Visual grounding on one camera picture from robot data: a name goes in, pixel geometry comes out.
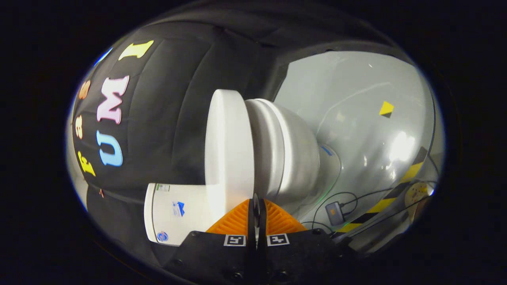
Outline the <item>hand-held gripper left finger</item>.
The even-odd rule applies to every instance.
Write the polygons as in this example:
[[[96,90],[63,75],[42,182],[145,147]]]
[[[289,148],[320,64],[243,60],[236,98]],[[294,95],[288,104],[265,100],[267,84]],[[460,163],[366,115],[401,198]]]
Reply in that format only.
[[[257,259],[258,196],[246,200],[219,220],[239,218],[240,231],[218,234],[191,231],[164,269],[194,285],[249,285]]]

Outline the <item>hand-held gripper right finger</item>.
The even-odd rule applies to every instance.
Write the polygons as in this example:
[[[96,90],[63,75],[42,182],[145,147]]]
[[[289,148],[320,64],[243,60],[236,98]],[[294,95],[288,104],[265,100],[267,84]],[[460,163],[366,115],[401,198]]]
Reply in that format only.
[[[343,285],[357,263],[351,238],[333,240],[324,226],[306,228],[277,204],[259,201],[259,260],[266,285]]]

